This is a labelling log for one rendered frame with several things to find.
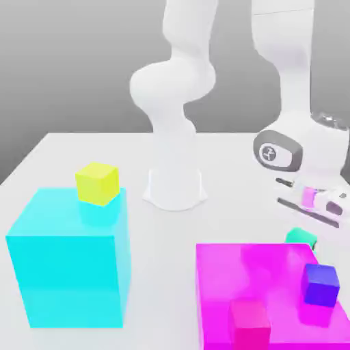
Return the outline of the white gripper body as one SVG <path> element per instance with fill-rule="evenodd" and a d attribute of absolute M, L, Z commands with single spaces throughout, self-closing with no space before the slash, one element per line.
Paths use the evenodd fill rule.
<path fill-rule="evenodd" d="M 331 239 L 350 239 L 350 199 L 323 198 L 314 208 L 304 208 L 291 199 L 278 197 L 276 207 L 280 221 L 290 227 L 300 227 Z"/>

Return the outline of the small green cube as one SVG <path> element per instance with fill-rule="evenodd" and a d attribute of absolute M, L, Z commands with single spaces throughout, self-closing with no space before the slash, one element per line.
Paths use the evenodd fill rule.
<path fill-rule="evenodd" d="M 317 244 L 317 236 L 301 228 L 291 229 L 285 238 L 286 243 L 305 243 L 315 249 Z"/>

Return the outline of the small blue cube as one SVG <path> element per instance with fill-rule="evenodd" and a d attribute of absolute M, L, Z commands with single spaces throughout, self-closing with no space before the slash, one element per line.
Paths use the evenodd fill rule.
<path fill-rule="evenodd" d="M 340 282 L 336 269 L 329 265 L 307 263 L 301 278 L 301 294 L 306 304 L 333 308 Z"/>

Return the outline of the small red cube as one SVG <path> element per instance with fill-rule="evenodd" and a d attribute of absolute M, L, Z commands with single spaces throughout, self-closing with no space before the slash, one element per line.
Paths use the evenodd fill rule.
<path fill-rule="evenodd" d="M 261 301 L 232 300 L 228 316 L 232 350 L 268 350 L 271 324 Z"/>

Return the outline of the small yellow cube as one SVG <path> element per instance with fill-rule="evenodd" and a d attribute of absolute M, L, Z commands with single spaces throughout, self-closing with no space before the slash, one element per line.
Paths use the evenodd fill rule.
<path fill-rule="evenodd" d="M 78 198 L 82 202 L 105 206 L 119 193 L 119 172 L 113 165 L 91 162 L 75 174 Z"/>

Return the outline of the large magenta box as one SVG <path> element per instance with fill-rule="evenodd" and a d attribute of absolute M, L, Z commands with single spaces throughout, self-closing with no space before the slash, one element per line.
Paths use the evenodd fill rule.
<path fill-rule="evenodd" d="M 200 350 L 232 350 L 229 306 L 257 299 L 271 324 L 268 350 L 350 350 L 350 319 L 333 308 L 306 304 L 301 278 L 320 264 L 302 243 L 207 243 L 196 247 Z"/>

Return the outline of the large cyan box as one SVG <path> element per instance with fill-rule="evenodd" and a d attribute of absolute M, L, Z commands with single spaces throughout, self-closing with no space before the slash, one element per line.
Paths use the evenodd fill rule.
<path fill-rule="evenodd" d="M 6 236 L 32 328 L 121 328 L 131 282 L 126 190 L 107 205 L 41 188 Z"/>

